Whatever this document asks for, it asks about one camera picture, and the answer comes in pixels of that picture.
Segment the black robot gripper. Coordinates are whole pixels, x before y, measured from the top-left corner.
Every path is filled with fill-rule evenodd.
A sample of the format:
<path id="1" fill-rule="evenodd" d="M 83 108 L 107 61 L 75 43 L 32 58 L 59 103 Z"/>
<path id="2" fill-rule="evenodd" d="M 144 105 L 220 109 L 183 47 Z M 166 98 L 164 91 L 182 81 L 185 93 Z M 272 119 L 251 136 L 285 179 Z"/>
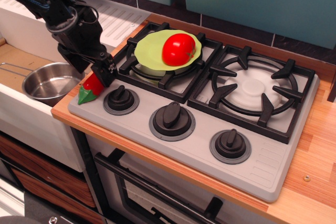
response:
<path id="1" fill-rule="evenodd" d="M 70 18 L 51 26 L 52 37 L 58 41 L 58 52 L 79 73 L 90 64 L 101 84 L 108 88 L 117 78 L 117 68 L 101 43 L 102 27 L 94 9 L 89 6 L 70 8 Z"/>

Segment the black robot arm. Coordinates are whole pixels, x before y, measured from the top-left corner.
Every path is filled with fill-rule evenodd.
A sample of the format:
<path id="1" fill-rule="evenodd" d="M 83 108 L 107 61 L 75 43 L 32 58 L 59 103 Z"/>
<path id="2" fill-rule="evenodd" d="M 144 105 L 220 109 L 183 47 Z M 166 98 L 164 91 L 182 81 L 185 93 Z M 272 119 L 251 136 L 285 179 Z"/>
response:
<path id="1" fill-rule="evenodd" d="M 16 0 L 43 19 L 62 57 L 78 72 L 91 67 L 104 87 L 117 77 L 116 64 L 101 43 L 97 10 L 82 0 Z"/>

